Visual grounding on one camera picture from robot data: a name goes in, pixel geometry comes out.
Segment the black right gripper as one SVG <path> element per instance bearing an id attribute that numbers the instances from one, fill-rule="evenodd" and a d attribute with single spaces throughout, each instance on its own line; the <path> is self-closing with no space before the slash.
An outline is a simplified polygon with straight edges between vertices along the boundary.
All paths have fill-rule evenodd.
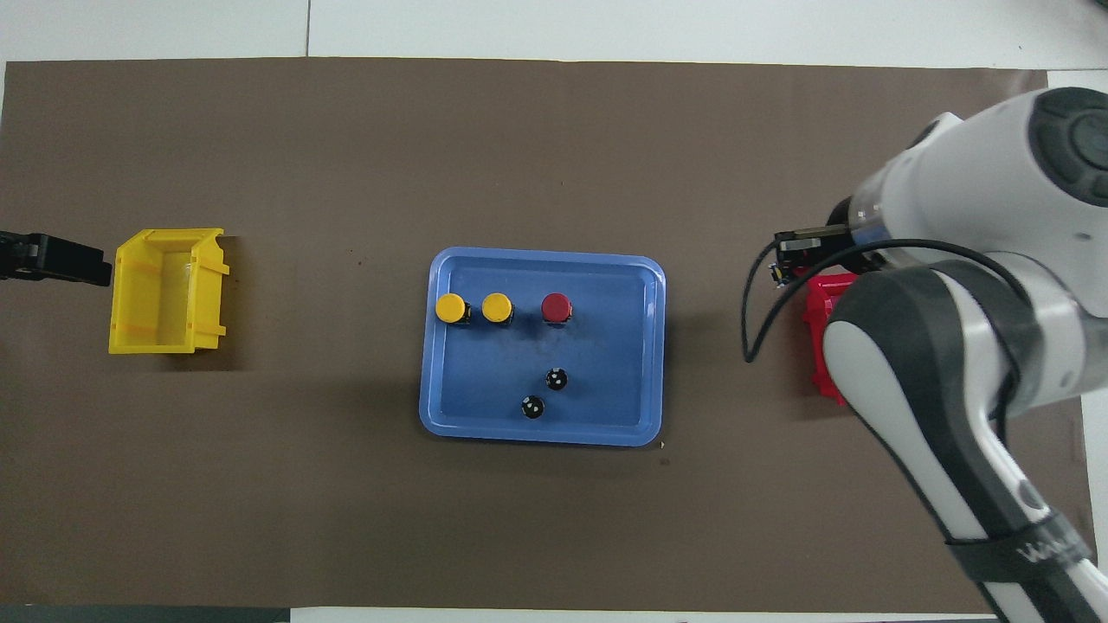
<path id="1" fill-rule="evenodd" d="M 778 232 L 774 235 L 774 246 L 778 252 L 803 252 L 815 248 L 815 264 L 828 263 L 830 266 L 840 266 L 856 275 L 875 270 L 869 252 L 856 249 L 858 243 L 848 229 L 848 225 L 843 223 L 825 225 L 819 228 L 819 235 Z M 777 285 L 796 283 L 813 265 L 812 261 L 806 259 L 778 259 L 774 263 L 774 283 Z"/>

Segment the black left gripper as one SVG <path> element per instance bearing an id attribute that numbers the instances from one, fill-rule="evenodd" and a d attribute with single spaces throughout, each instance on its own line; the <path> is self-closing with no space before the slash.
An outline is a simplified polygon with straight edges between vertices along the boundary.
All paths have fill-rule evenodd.
<path id="1" fill-rule="evenodd" d="M 1 233 L 1 279 L 42 280 L 38 234 Z M 41 237 L 41 273 L 48 279 L 110 286 L 113 268 L 103 249 L 58 236 Z"/>

